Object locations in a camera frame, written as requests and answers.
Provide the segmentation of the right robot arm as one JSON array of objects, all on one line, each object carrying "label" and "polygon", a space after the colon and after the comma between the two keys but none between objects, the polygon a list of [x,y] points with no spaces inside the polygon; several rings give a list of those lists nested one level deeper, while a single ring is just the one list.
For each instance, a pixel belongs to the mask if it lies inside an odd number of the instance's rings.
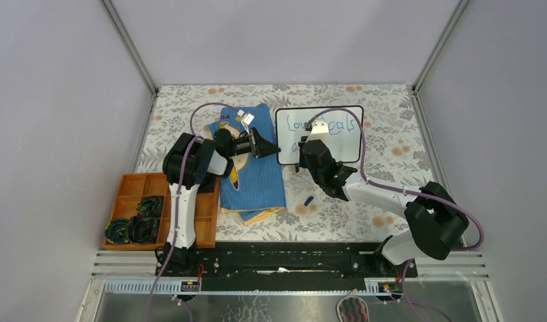
[{"label": "right robot arm", "polygon": [[329,197],[375,206],[401,215],[409,230],[384,239],[373,266],[382,276],[412,258],[445,260],[469,226],[468,217],[442,185],[428,182],[415,190],[363,177],[359,169],[336,161],[321,140],[299,143],[299,167],[308,169]]}]

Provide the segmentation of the blue marker cap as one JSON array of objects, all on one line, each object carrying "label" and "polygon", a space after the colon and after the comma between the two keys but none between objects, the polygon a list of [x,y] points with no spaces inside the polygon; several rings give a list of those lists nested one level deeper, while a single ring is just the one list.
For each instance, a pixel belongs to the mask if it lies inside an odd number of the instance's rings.
[{"label": "blue marker cap", "polygon": [[308,206],[308,205],[312,202],[312,200],[314,200],[314,196],[308,197],[308,198],[305,200],[305,202],[303,203],[303,205],[304,205],[304,206]]}]

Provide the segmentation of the black framed whiteboard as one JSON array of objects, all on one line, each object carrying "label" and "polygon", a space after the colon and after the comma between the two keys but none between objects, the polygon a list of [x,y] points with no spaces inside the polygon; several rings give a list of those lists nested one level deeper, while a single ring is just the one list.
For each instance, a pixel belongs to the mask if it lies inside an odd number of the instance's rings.
[{"label": "black framed whiteboard", "polygon": [[364,117],[364,109],[360,105],[345,105],[347,111],[336,110],[335,107],[293,107],[279,109],[275,112],[275,128],[278,147],[278,163],[289,173],[297,172],[299,162],[299,146],[301,138],[308,136],[305,124],[310,119],[327,110],[328,112],[315,120],[327,125],[328,134],[322,137],[325,145],[337,161],[354,163],[360,160],[362,153],[362,138],[360,124]]}]

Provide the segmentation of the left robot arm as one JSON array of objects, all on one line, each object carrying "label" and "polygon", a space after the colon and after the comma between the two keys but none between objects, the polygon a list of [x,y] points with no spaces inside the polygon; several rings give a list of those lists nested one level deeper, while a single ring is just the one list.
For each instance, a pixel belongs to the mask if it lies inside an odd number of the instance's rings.
[{"label": "left robot arm", "polygon": [[184,133],[164,158],[163,173],[171,195],[171,221],[163,247],[164,263],[182,276],[197,266],[195,235],[195,201],[208,174],[228,178],[238,191],[241,180],[234,157],[265,158],[281,149],[262,137],[255,127],[235,138],[228,129],[218,129],[213,138]]}]

